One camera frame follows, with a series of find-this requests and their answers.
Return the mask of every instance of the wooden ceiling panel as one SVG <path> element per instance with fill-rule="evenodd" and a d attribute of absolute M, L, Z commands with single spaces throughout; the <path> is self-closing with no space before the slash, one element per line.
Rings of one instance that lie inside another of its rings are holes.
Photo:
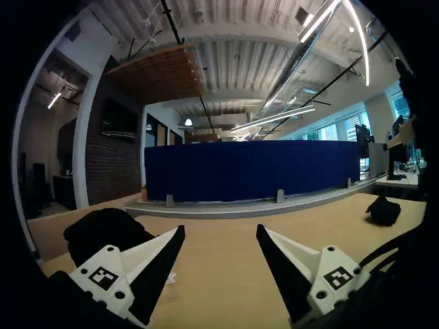
<path fill-rule="evenodd" d="M 192 44 L 150 53 L 106 73 L 128 95 L 141 104 L 200 97 L 204 91 L 195 65 Z"/>

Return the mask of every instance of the television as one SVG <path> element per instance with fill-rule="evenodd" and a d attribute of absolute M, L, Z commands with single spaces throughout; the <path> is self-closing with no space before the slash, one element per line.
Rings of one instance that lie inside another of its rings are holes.
<path fill-rule="evenodd" d="M 101 118 L 101 134 L 107 137 L 134 141 L 137 135 L 138 115 L 118 102 L 108 99 Z"/>

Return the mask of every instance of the computer monitor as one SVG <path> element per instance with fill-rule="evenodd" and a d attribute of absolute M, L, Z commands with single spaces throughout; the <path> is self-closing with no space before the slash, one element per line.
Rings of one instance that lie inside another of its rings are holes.
<path fill-rule="evenodd" d="M 370 135 L 370 130 L 365 125 L 355 125 L 355 132 L 357 134 L 357 144 L 360 147 L 360 158 L 365 159 L 369 157 L 369 143 L 374 143 L 375 138 Z"/>

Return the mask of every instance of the blue partition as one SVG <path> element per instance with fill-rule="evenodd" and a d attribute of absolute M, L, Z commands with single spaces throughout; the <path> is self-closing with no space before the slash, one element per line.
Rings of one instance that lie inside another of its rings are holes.
<path fill-rule="evenodd" d="M 359 180 L 349 141 L 276 140 L 145 148 L 148 199 L 235 201 L 342 187 Z"/>

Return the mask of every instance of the ceiling beam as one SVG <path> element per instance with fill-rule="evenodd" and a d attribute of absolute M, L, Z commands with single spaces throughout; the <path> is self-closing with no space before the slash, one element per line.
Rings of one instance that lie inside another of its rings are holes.
<path fill-rule="evenodd" d="M 299 40 L 292 30 L 275 29 L 265 24 L 248 24 L 245 22 L 221 21 L 217 24 L 205 24 L 202 28 L 198 25 L 190 25 L 178 29 L 178 33 L 184 36 L 186 42 L 198 44 L 206 41 L 223 40 L 246 40 L 280 44 L 287 48 L 295 47 Z M 157 46 L 164 47 L 175 44 L 172 31 L 164 31 L 157 38 Z M 311 48 L 311 53 L 326 58 L 341 67 L 348 67 L 355 59 L 355 55 L 331 44 L 322 35 Z"/>

